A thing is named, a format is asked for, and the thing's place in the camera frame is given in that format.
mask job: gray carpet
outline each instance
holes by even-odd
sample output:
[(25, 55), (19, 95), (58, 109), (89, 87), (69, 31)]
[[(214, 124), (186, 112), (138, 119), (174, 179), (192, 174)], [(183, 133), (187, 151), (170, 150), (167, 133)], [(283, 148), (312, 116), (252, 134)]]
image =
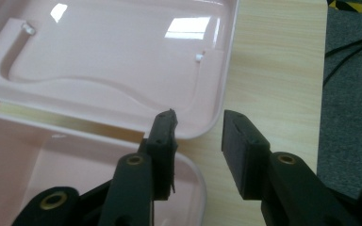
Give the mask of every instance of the gray carpet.
[[(328, 9), (326, 51), (362, 39), (362, 14)], [(355, 48), (325, 60), (324, 76)], [(362, 52), (323, 89), (318, 176), (356, 198), (362, 188)]]

